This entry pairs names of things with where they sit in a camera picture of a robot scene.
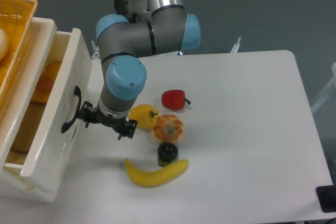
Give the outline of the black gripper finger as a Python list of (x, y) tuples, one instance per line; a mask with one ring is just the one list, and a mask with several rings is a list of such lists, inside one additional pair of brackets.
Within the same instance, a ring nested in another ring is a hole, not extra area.
[(118, 140), (121, 140), (122, 137), (133, 138), (135, 130), (137, 128), (137, 120), (124, 120), (118, 127), (117, 133)]
[(78, 119), (85, 123), (85, 127), (88, 127), (89, 124), (94, 122), (94, 107), (90, 102), (85, 101), (83, 103), (81, 109), (78, 112)]

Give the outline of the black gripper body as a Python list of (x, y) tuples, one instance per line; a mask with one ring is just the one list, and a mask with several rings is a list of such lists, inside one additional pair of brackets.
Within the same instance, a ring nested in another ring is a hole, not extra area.
[(95, 109), (94, 122), (92, 124), (102, 124), (106, 127), (112, 128), (117, 133), (117, 127), (124, 121), (127, 120), (126, 115), (121, 117), (113, 115), (111, 112), (108, 112), (105, 115), (97, 106)]

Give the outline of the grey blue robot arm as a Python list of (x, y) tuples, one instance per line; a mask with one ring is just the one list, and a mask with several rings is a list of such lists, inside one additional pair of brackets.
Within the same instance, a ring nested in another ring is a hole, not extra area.
[(182, 0), (115, 0), (114, 7), (115, 13), (96, 25), (104, 80), (101, 96), (97, 105), (85, 102), (78, 117), (132, 138), (137, 123), (127, 116), (146, 81), (140, 58), (198, 47), (201, 27)]

